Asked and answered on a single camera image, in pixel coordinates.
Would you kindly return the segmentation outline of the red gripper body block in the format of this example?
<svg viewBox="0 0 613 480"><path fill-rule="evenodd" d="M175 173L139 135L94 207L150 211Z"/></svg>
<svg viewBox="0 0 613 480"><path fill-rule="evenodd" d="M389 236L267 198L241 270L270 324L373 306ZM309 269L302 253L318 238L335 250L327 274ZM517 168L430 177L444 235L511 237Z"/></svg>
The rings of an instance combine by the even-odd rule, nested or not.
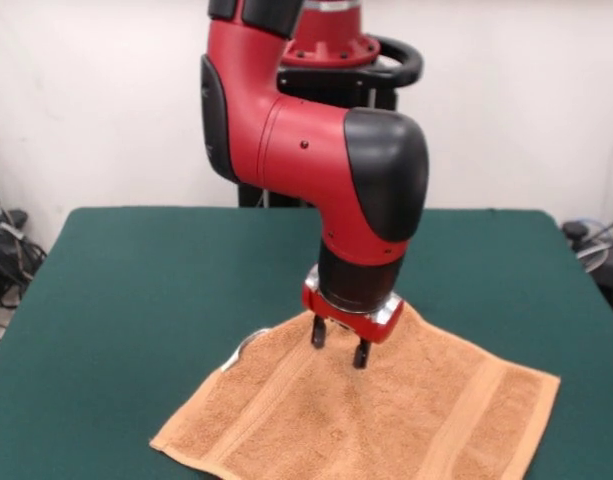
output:
<svg viewBox="0 0 613 480"><path fill-rule="evenodd" d="M353 331L360 339L381 344L392 333L402 311L404 302L401 297L391 293L385 303L374 312L355 313L334 306L324 298L317 279L307 279L302 290L304 305L315 315L332 320Z"/></svg>

